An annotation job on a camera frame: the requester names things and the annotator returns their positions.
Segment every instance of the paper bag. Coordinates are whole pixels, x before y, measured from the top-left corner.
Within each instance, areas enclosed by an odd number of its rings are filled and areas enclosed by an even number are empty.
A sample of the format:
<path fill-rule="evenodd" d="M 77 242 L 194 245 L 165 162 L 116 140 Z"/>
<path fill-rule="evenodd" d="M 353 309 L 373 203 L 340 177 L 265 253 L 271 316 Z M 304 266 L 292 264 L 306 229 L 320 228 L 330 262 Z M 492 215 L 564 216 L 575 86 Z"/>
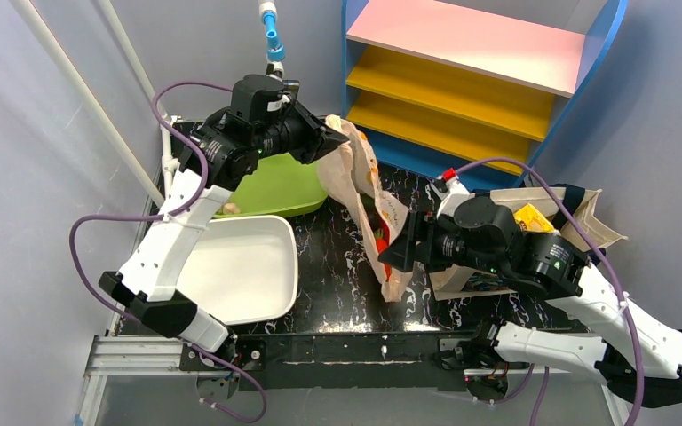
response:
<path fill-rule="evenodd" d="M 362 244 L 386 302 L 399 302 L 411 280 L 411 273 L 391 270 L 390 277 L 383 264 L 377 261 L 376 239 L 370 227 L 360 194 L 375 200 L 375 208 L 388 228 L 388 243 L 401 233 L 408 208 L 391 193 L 384 191 L 377 174 L 377 159 L 367 138 L 350 122 L 337 115 L 329 115 L 325 123 L 349 138 L 334 152 L 317 161 L 320 184 L 330 198 L 346 206 L 354 223 L 361 231 Z"/>
<path fill-rule="evenodd" d="M 567 189 L 565 187 L 556 187 L 552 190 L 562 201 L 566 199 Z M 617 233 L 594 217 L 595 206 L 601 192 L 602 190 L 584 190 L 583 196 L 578 196 L 577 201 L 579 202 L 574 212 L 574 219 L 590 235 L 592 241 L 604 249 L 620 240 L 626 240 L 627 237 Z M 500 189 L 491 191 L 489 197 L 496 204 L 504 205 L 513 212 L 527 204 L 532 204 L 548 218 L 555 218 L 559 214 L 558 206 L 543 188 Z M 560 234 L 581 251 L 590 250 L 590 247 L 582 240 L 582 237 L 571 224 L 562 225 Z M 512 293 L 495 275 L 461 266 L 453 266 L 443 272 L 431 273 L 430 278 L 436 300 Z"/>

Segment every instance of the white wall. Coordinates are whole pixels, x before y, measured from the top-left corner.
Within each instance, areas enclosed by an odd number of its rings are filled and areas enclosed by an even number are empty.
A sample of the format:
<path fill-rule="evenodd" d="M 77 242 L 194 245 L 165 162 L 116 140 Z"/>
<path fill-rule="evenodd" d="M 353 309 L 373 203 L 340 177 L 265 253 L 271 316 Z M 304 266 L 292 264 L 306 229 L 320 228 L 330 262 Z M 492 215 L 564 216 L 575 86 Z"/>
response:
<path fill-rule="evenodd" d="M 37 5 L 155 173 L 155 122 L 93 5 Z M 110 315 L 77 278 L 69 227 L 97 211 L 138 213 L 146 197 L 73 88 L 0 0 L 0 425 L 71 424 L 92 336 L 103 333 Z M 132 224 L 80 231 L 92 280 L 129 255 L 135 232 Z"/>
<path fill-rule="evenodd" d="M 299 100 L 314 114 L 341 112 L 341 0 L 275 0 L 286 51 L 286 78 L 302 83 Z M 180 80 L 231 86 L 266 71 L 266 37 L 258 0 L 114 0 L 145 70 L 160 90 Z M 220 91 L 177 88 L 163 104 L 186 118 L 227 107 Z"/>
<path fill-rule="evenodd" d="M 603 188 L 600 218 L 631 238 L 610 253 L 622 284 L 682 328 L 682 2 L 630 0 L 606 62 L 537 169 Z M 682 405 L 641 418 L 682 424 Z"/>

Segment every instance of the blue tube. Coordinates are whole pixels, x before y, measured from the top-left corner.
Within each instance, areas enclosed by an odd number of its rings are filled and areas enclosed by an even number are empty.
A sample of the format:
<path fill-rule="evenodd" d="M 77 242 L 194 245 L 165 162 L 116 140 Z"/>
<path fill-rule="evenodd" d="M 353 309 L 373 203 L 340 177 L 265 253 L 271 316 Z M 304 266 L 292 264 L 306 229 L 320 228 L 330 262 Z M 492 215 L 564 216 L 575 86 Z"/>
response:
<path fill-rule="evenodd" d="M 272 61 L 283 60 L 283 44 L 278 38 L 278 29 L 275 27 L 275 14 L 273 12 L 265 12 L 263 14 L 263 23 L 266 24 L 266 39 L 267 39 L 267 53 L 268 59 Z"/>

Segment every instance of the black table surface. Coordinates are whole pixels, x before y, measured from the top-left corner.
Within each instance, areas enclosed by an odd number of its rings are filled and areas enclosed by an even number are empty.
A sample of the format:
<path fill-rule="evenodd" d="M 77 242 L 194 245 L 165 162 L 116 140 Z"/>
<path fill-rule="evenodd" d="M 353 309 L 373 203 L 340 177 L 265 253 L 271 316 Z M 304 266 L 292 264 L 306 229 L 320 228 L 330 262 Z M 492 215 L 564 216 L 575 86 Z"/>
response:
<path fill-rule="evenodd" d="M 437 209 L 438 199 L 424 177 L 384 164 L 379 171 L 384 189 L 395 193 L 411 209 Z M 237 334 L 466 331 L 494 317 L 523 327 L 586 330 L 563 311 L 529 296 L 436 301 L 421 271 L 415 271 L 400 302 L 387 303 L 365 256 L 361 234 L 345 207 L 328 198 L 315 212 L 287 220 L 297 239 L 297 301 L 279 319 L 233 327 Z M 117 332 L 155 335 L 137 322 L 121 322 Z"/>

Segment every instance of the red cap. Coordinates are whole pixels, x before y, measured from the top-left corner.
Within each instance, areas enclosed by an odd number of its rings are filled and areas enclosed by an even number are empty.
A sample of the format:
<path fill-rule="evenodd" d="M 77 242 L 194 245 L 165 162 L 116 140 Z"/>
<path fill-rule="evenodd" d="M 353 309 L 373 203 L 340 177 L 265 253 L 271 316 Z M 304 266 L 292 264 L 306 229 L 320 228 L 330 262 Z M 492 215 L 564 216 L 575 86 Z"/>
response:
<path fill-rule="evenodd" d="M 448 182 L 449 180 L 453 179 L 456 177 L 456 172 L 453 170 L 453 168 L 448 169 L 443 172 L 443 180 Z"/>

